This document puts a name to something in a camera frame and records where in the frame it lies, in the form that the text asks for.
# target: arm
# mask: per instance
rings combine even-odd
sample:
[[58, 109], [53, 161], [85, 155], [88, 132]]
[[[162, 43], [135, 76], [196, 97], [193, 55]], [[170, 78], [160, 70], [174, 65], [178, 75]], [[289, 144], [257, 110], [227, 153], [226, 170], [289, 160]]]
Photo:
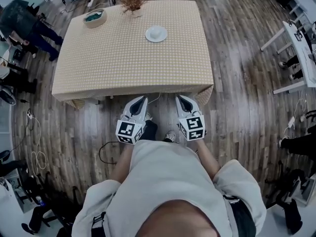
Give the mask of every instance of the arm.
[[109, 179], [123, 183], [129, 174], [130, 161], [132, 159], [134, 145], [125, 145], [119, 157], [117, 165], [109, 176]]
[[220, 165], [213, 154], [207, 148], [203, 139], [195, 140], [197, 144], [197, 155], [207, 174], [213, 180], [214, 176], [220, 170]]
[[28, 45], [29, 42], [27, 40], [22, 39], [15, 31], [10, 34], [10, 37], [18, 43]]

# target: wooden floor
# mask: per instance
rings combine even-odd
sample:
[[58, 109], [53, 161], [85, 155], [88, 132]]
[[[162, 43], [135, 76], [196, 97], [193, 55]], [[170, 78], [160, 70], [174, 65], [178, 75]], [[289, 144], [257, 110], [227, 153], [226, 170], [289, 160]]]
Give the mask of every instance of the wooden floor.
[[[68, 5], [67, 10], [84, 1]], [[286, 39], [279, 38], [264, 52], [259, 49], [281, 28], [282, 20], [289, 19], [288, 12], [275, 0], [195, 1], [200, 9], [215, 82], [211, 99], [203, 107], [209, 149], [221, 164], [238, 159], [259, 182], [263, 195], [271, 189], [264, 180], [278, 176], [279, 160], [291, 168], [299, 166], [308, 174], [312, 163], [307, 157], [298, 158], [277, 148], [277, 141], [283, 137], [300, 97], [300, 92], [273, 95], [274, 89], [290, 84], [289, 71], [282, 71], [277, 65], [280, 60], [288, 59], [289, 53], [276, 54], [277, 47], [283, 46]], [[61, 0], [51, 0], [41, 8], [61, 36], [65, 35], [71, 18], [87, 12], [86, 7], [81, 6], [61, 15], [63, 9]], [[56, 189], [67, 192], [70, 197], [72, 186], [77, 186], [82, 202], [86, 190], [105, 180], [112, 171], [113, 165], [99, 160], [98, 151], [104, 143], [116, 141], [117, 120], [127, 101], [135, 96], [107, 98], [100, 105], [75, 110], [51, 95], [56, 62], [49, 62], [48, 58], [43, 52], [36, 59], [29, 55], [25, 58], [24, 66], [30, 72], [30, 79], [38, 78], [39, 86], [36, 95], [19, 95], [30, 104], [19, 103], [14, 107], [13, 141], [17, 145], [23, 138], [26, 111], [31, 108], [41, 124], [39, 150], [47, 155], [47, 168], [39, 170], [40, 173], [50, 171]], [[304, 90], [303, 98], [308, 101], [307, 110], [316, 109], [314, 89]], [[174, 94], [162, 94], [150, 104], [149, 110], [153, 121], [160, 126], [157, 139], [162, 139], [170, 129], [177, 130]], [[296, 117], [302, 113], [298, 105]], [[291, 130], [289, 135], [301, 136], [306, 128], [307, 124], [297, 119], [295, 132]], [[15, 152], [30, 165], [39, 129], [37, 126], [33, 131], [27, 129], [26, 134], [25, 141]], [[183, 137], [178, 136], [177, 140], [185, 144]], [[120, 147], [118, 143], [108, 145], [101, 153], [102, 158], [117, 161]]]

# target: table leg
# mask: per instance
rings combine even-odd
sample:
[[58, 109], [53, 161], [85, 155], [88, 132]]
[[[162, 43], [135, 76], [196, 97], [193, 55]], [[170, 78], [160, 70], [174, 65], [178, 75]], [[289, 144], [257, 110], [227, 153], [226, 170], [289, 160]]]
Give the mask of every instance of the table leg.
[[260, 50], [263, 51], [264, 49], [266, 49], [269, 45], [272, 44], [273, 41], [275, 41], [282, 33], [284, 33], [284, 27], [278, 31], [267, 43], [265, 43]]
[[290, 15], [296, 11], [298, 8], [300, 7], [300, 4], [298, 3], [297, 5], [295, 5], [295, 7], [290, 11]]
[[284, 50], [288, 49], [292, 45], [292, 42], [286, 44], [284, 47], [282, 47], [280, 50], [277, 51], [277, 54], [282, 53]]
[[299, 81], [297, 83], [291, 84], [287, 87], [283, 87], [281, 89], [274, 90], [273, 94], [275, 95], [275, 94], [279, 94], [279, 93], [285, 92], [285, 91], [289, 91], [289, 93], [292, 93], [294, 91], [300, 90], [302, 87], [305, 87], [305, 86], [306, 86], [306, 82], [303, 80], [303, 81]]
[[301, 17], [304, 16], [304, 13], [301, 13], [295, 20], [294, 20], [294, 24], [296, 24], [300, 19]]

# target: power strip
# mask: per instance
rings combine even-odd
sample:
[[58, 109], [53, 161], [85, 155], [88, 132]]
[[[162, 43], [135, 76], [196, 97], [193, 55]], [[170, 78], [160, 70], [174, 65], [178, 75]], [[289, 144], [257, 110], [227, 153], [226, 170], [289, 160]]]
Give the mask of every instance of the power strip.
[[90, 0], [89, 3], [88, 3], [88, 8], [91, 8], [93, 6], [93, 2], [94, 0]]

